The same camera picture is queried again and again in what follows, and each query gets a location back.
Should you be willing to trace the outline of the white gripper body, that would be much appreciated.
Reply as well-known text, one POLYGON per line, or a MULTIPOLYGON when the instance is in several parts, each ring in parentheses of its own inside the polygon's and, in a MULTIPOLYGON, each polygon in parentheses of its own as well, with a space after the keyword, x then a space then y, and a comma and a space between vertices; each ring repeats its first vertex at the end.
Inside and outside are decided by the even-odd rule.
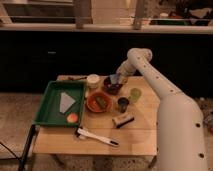
POLYGON ((134 73, 135 68, 128 61, 124 61, 116 71, 116 74, 118 75, 118 83, 126 84, 128 78, 133 76, 134 73))

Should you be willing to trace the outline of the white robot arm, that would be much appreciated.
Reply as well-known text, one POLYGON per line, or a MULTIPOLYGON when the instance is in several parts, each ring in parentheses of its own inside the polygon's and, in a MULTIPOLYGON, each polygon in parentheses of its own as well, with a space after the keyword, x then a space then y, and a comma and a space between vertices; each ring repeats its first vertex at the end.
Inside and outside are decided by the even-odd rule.
POLYGON ((126 81, 139 71, 160 103, 157 109, 157 171, 208 171, 203 113, 198 104, 151 64, 152 51, 131 48, 117 72, 126 81))

